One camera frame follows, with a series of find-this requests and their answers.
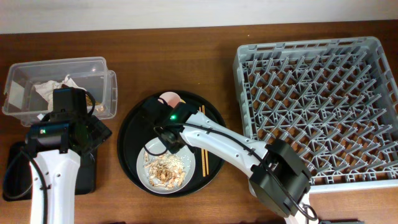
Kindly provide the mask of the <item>pink plastic cup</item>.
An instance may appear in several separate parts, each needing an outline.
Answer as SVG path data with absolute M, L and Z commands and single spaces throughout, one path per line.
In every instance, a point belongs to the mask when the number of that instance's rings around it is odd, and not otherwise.
M 176 107 L 181 102 L 181 97 L 172 91 L 167 91 L 159 96 L 161 103 L 169 105 L 172 108 Z

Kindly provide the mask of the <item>wooden chopstick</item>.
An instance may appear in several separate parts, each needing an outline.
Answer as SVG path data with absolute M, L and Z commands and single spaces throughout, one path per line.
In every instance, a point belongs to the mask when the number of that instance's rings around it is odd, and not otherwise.
M 205 162 L 206 162 L 206 176 L 209 175 L 209 164 L 208 164 L 208 151 L 205 149 Z
M 200 106 L 199 111 L 204 114 L 204 105 Z M 205 162 L 205 150 L 201 148 L 201 163 L 202 163 L 202 176 L 206 177 L 206 162 Z

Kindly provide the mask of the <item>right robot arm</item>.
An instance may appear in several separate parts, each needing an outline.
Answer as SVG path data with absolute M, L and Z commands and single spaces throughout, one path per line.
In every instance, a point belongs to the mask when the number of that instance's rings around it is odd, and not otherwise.
M 199 109 L 150 98 L 141 108 L 166 152 L 202 148 L 229 162 L 249 179 L 255 197 L 286 223 L 318 223 L 310 206 L 312 175 L 292 147 L 281 139 L 271 144 L 246 138 L 212 121 Z

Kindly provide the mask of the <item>white tissue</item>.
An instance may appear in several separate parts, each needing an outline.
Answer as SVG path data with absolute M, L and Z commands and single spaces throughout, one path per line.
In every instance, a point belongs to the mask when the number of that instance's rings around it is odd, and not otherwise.
M 61 82 L 50 80 L 42 84 L 34 85 L 36 92 L 48 103 L 47 108 L 49 111 L 53 110 L 53 91 L 62 88 L 62 86 L 84 90 L 84 88 L 79 87 L 69 75 Z

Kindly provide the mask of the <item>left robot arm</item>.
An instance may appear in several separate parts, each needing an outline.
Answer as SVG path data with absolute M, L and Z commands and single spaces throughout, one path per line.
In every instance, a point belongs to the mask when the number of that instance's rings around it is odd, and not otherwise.
M 32 175 L 31 223 L 73 223 L 81 157 L 97 150 L 111 130 L 87 108 L 93 96 L 80 88 L 53 91 L 53 110 L 33 125 L 22 154 Z

